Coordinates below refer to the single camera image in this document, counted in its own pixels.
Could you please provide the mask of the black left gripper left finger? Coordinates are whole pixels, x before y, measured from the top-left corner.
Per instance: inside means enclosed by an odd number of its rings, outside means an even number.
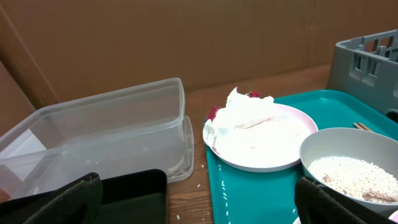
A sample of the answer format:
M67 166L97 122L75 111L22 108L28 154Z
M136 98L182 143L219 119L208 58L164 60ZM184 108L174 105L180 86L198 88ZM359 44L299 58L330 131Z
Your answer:
M56 191L46 204L30 215L28 224L94 223L103 198L97 173L90 173L71 186Z

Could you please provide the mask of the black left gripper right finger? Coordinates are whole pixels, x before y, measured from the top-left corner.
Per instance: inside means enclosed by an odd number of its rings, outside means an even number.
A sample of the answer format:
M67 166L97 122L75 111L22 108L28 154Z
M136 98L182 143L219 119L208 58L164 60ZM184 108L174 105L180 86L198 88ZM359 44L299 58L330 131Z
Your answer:
M301 224L395 224L307 176L296 181L294 202Z

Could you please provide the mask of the cooked rice pile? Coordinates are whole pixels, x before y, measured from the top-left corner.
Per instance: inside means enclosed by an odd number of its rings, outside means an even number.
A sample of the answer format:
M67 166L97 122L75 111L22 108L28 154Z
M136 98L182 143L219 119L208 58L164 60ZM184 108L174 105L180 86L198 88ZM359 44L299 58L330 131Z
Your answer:
M397 179L384 169L350 157L322 157L308 171L347 196L374 203L397 203Z

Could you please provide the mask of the grey bowl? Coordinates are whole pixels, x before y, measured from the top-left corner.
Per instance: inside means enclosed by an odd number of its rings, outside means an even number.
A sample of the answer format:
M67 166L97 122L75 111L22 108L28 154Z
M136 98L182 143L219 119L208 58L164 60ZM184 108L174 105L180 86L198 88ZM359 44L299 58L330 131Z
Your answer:
M364 160L384 169L397 179L397 141L378 133L353 128L328 128L307 137L300 147L300 160L305 175L320 183L322 182L308 171L308 167L322 157ZM385 217L397 210L397 203L374 203L342 195Z

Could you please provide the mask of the large pink plate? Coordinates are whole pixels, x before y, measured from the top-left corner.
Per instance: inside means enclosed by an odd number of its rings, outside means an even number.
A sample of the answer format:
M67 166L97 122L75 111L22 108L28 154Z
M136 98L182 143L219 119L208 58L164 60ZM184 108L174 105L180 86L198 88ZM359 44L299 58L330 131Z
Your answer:
M248 172L276 172L300 162L299 150L305 138L318 131L314 120L297 108L276 104L279 115L240 133L224 133L205 122L203 141L217 158Z

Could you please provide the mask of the white tissue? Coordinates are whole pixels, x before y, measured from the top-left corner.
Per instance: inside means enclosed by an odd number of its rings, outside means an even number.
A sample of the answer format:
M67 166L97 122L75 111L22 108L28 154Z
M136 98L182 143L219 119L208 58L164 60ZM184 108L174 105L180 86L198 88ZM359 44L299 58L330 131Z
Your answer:
M300 136L300 125L287 118L272 96L250 98L233 88L213 121L206 120L203 140L221 151L260 150Z

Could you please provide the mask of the red snack wrapper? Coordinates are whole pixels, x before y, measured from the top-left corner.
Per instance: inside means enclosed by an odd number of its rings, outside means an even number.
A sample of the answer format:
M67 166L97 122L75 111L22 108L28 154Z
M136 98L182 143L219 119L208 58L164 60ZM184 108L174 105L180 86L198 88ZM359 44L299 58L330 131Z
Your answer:
M250 98L259 98L261 96L260 93L256 92L256 91L250 91L249 93L246 94L248 97ZM221 107L220 106L213 106L209 112L209 114L206 117L206 120L211 120L213 121L216 117L216 114L218 112L218 110L220 110Z

